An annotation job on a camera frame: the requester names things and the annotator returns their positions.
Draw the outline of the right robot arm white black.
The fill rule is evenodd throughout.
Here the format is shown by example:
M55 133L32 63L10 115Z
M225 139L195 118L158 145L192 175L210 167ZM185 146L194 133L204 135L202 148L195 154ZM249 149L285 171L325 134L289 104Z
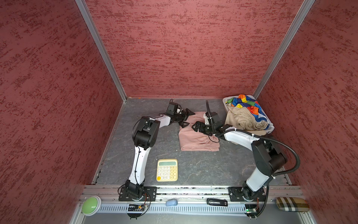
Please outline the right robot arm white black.
M203 122L195 122L192 129L208 136L230 141L249 149L253 153L256 168L245 181L241 197L253 201L258 192L274 179L274 174L287 162L287 156L281 150L285 144L270 138L239 130L231 125L216 127Z

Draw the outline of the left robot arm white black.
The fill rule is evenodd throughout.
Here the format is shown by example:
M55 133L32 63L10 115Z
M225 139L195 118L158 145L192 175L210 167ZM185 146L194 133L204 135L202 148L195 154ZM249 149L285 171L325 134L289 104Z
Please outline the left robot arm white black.
M135 146L135 157L131 174L126 180L122 189L128 197L134 201L139 201L145 196L145 167L150 150L154 146L159 129L178 123L184 128L189 125L187 119L195 115L189 109L168 109L166 113L159 114L157 117L143 116L134 126L132 140Z

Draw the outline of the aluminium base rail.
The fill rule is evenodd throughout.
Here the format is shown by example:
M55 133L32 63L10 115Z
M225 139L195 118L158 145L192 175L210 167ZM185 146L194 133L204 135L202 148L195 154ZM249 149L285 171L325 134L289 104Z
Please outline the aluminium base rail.
M311 211L281 211L276 205L278 197L304 198L299 186L271 186L269 195L262 193L263 201L268 199L263 213L255 218L245 214L245 204L241 199L231 200L228 186L158 185L147 200L150 205L139 217L129 217L136 212L128 211L128 199L120 201L117 185L86 185L71 224L314 224L316 220ZM82 214L86 199L99 196L102 200L100 210L92 215ZM227 200L228 207L210 206L208 198ZM176 199L177 206L166 206L166 201Z

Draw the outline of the pink shorts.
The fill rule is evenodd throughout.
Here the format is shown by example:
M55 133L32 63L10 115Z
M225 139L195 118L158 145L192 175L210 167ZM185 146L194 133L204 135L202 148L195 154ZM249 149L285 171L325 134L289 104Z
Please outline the pink shorts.
M220 149L219 140L215 136L207 136L192 129L195 122L205 122L205 112L195 112L188 117L189 125L179 130L179 141L181 151L209 151L217 152Z

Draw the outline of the left circuit board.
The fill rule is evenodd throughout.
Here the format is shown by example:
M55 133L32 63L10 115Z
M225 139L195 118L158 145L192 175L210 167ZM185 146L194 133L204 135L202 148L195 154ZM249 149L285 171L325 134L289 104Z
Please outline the left circuit board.
M144 204L129 204L128 211L134 212L144 212L146 210L146 206Z

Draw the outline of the yellow calculator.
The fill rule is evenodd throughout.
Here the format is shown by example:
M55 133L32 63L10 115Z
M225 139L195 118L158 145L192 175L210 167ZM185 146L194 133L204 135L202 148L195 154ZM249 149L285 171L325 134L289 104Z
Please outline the yellow calculator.
M158 182L176 182L178 180L178 171L177 159L159 159L156 180Z

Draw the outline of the beige shorts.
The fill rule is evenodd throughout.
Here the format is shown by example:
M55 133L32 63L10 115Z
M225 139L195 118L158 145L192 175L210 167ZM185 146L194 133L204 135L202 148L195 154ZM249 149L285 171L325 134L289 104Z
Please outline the beige shorts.
M269 123L267 121L256 121L248 108L227 106L227 110L225 124L259 136L267 134L265 129L269 126Z

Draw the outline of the right circuit board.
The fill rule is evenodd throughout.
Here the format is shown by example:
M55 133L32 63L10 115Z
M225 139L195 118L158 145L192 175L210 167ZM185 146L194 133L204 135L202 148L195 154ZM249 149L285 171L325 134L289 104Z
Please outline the right circuit board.
M260 212L260 205L257 204L245 204L245 214L256 215Z

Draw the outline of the green round button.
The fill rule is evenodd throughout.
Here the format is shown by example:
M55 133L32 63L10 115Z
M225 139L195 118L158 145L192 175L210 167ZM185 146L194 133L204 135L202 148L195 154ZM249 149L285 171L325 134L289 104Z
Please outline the green round button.
M86 199L82 205L82 214L92 216L96 214L102 206L102 200L99 196L92 196Z

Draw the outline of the black usb stick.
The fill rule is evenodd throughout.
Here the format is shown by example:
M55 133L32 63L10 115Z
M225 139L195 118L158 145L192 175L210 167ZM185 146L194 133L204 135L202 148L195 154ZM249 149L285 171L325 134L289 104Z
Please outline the black usb stick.
M228 207L227 200L216 199L216 198L208 198L207 204L210 206L221 206L221 207Z

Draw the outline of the plaid glasses case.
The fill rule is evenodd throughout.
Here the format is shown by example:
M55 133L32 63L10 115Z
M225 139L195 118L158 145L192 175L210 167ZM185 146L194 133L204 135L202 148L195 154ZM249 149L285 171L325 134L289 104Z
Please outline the plaid glasses case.
M310 210L308 203L298 197L278 197L276 198L276 205L281 211L309 212Z

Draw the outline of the circuit board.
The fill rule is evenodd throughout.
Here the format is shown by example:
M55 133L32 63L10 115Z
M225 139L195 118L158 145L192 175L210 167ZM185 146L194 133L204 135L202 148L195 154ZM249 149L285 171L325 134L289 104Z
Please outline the circuit board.
M245 204L245 214L256 215L260 212L260 205L257 204Z
M144 204L129 204L128 211L134 212L144 212L146 210L146 206Z

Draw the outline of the small blue object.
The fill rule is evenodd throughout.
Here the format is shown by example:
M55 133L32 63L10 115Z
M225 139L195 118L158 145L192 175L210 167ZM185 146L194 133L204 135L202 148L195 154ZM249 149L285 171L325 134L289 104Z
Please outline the small blue object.
M166 201L167 207L177 206L177 205L178 205L178 201L176 199L170 199L170 200Z

